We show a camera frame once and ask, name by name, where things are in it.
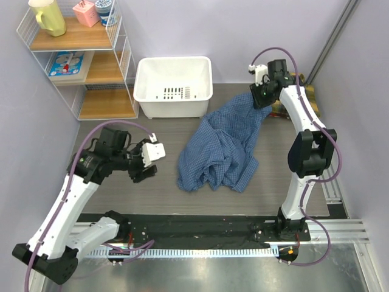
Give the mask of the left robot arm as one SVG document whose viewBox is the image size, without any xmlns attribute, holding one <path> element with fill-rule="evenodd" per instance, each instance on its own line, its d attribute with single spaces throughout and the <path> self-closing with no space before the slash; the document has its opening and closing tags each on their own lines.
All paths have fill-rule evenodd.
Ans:
<svg viewBox="0 0 389 292">
<path fill-rule="evenodd" d="M 78 263 L 107 241 L 124 242 L 131 224 L 113 210 L 104 213 L 79 235 L 71 230 L 91 196 L 115 171 L 128 172 L 134 183 L 157 172 L 155 162 L 165 157 L 164 145 L 154 133 L 133 145 L 128 131 L 103 126 L 99 137 L 88 135 L 88 147 L 74 154 L 61 191 L 40 228 L 27 243 L 17 244 L 12 255 L 27 265 L 25 287 L 36 271 L 57 285 L 66 283 Z"/>
</svg>

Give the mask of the blue checked long sleeve shirt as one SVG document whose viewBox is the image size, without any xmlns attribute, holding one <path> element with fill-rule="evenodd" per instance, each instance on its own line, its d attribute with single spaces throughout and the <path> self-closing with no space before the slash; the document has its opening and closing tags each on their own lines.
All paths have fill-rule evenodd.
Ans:
<svg viewBox="0 0 389 292">
<path fill-rule="evenodd" d="M 205 184 L 244 192 L 259 166 L 253 152 L 271 111 L 255 108 L 252 95 L 244 93 L 206 114 L 179 155 L 177 186 L 186 192 Z"/>
</svg>

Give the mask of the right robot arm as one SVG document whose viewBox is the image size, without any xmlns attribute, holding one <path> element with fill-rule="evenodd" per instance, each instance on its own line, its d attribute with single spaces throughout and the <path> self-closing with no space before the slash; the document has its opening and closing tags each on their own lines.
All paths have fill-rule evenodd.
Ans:
<svg viewBox="0 0 389 292">
<path fill-rule="evenodd" d="M 331 164 L 337 133 L 326 129 L 317 117 L 297 75 L 291 75 L 284 59 L 266 65 L 249 65 L 255 76 L 250 85 L 256 109 L 280 101 L 292 121 L 296 137 L 287 155 L 292 173 L 291 183 L 284 203 L 278 210 L 274 223 L 258 228 L 276 240 L 293 240 L 296 236 L 308 239 L 306 205 L 312 189 Z"/>
</svg>

